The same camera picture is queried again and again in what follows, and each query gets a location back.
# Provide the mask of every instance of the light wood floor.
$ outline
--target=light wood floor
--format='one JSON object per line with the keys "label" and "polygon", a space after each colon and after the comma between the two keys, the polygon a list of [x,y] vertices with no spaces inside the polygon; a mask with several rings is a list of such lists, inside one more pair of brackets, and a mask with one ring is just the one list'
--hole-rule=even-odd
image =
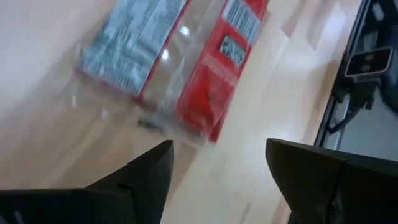
{"label": "light wood floor", "polygon": [[[126,101],[73,80],[74,43],[112,5],[1,3],[0,189],[84,187],[165,139],[137,128]],[[358,7],[359,0],[270,2],[218,144],[196,150],[175,142],[164,223],[286,222],[266,139],[313,143]]]}

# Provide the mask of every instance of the clear plastic bag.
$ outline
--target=clear plastic bag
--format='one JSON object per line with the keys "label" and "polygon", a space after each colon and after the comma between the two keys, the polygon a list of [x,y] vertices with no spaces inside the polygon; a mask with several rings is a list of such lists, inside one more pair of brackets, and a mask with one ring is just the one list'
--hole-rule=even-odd
{"label": "clear plastic bag", "polygon": [[141,106],[143,123],[215,142],[266,7],[267,0],[122,0],[82,42],[77,70],[91,78],[81,77],[76,101],[123,95]]}

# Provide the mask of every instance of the barcode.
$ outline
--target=barcode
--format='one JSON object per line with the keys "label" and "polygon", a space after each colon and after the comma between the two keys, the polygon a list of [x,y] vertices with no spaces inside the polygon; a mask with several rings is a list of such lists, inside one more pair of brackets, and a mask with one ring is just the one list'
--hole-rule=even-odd
{"label": "barcode", "polygon": [[260,20],[242,0],[229,0],[223,18],[234,27],[251,45],[256,41]]}

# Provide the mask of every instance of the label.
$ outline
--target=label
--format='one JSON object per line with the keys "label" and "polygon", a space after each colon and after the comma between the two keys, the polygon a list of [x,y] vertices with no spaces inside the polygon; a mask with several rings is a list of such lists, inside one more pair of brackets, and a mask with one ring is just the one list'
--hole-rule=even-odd
{"label": "label", "polygon": [[183,122],[213,142],[220,135],[234,89],[256,41],[265,0],[229,0],[178,99]]}
{"label": "label", "polygon": [[138,96],[187,0],[123,0],[83,51],[81,68]]}

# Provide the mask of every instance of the white label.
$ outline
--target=white label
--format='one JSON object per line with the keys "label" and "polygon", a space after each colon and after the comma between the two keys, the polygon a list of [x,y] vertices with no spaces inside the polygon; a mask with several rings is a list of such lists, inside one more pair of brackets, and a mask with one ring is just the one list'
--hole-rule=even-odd
{"label": "white label", "polygon": [[187,0],[122,0],[83,52],[82,69],[138,96]]}
{"label": "white label", "polygon": [[244,0],[229,0],[223,19],[248,40],[250,45],[254,44],[261,22]]}

